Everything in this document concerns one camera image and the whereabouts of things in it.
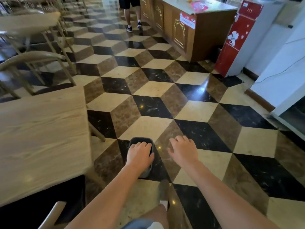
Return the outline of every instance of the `white sock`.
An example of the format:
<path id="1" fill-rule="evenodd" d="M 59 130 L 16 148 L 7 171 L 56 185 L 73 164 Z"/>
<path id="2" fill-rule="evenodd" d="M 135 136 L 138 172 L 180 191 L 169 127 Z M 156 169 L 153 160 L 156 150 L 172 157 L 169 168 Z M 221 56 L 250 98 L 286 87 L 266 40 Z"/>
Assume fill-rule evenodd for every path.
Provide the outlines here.
<path id="1" fill-rule="evenodd" d="M 165 210 L 167 211 L 168 201 L 161 200 L 160 204 L 162 204 L 165 207 Z"/>

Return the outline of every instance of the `hand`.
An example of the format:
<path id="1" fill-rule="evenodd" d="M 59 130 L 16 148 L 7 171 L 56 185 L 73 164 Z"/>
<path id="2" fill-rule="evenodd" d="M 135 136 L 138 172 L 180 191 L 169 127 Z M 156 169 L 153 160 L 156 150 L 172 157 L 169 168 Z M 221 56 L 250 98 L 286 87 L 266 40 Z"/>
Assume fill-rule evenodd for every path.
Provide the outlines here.
<path id="1" fill-rule="evenodd" d="M 177 136 L 176 138 L 170 138 L 170 142 L 173 150 L 167 148 L 168 153 L 180 167 L 198 161 L 198 151 L 193 140 L 186 136 Z"/>
<path id="2" fill-rule="evenodd" d="M 138 177 L 149 167 L 155 158 L 154 153 L 149 155 L 151 147 L 151 143 L 138 142 L 137 144 L 130 146 L 128 150 L 126 166 L 135 170 Z"/>

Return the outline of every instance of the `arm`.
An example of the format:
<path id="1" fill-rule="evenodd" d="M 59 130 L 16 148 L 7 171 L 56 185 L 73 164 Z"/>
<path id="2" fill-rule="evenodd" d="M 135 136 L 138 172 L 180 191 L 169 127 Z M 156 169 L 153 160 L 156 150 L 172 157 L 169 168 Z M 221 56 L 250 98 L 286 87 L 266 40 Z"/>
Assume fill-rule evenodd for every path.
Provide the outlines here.
<path id="1" fill-rule="evenodd" d="M 125 203 L 131 187 L 140 174 L 151 164 L 151 143 L 132 145 L 128 150 L 126 165 L 66 227 L 66 229 L 112 229 Z"/>
<path id="2" fill-rule="evenodd" d="M 279 229 L 247 201 L 241 198 L 198 159 L 193 140 L 186 136 L 170 138 L 173 151 L 168 152 L 196 183 L 223 229 Z"/>

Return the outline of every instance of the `flower decal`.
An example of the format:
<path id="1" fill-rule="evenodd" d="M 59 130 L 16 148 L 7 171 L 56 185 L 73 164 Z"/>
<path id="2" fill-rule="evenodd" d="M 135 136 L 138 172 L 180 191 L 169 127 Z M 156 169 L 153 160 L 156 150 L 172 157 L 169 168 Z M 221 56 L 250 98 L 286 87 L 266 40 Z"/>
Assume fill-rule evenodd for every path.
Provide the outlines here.
<path id="1" fill-rule="evenodd" d="M 238 39 L 238 33 L 233 31 L 232 34 L 228 35 L 228 39 L 230 40 L 229 44 L 235 46 L 235 41 Z"/>

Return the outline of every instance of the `black shorts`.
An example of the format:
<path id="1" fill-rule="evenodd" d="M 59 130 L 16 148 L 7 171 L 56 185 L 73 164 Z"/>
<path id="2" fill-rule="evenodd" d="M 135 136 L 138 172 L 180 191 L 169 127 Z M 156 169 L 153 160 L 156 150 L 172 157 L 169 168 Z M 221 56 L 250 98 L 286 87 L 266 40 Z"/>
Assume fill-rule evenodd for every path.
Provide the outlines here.
<path id="1" fill-rule="evenodd" d="M 140 0 L 119 0 L 121 9 L 130 9 L 130 4 L 132 7 L 140 6 Z"/>

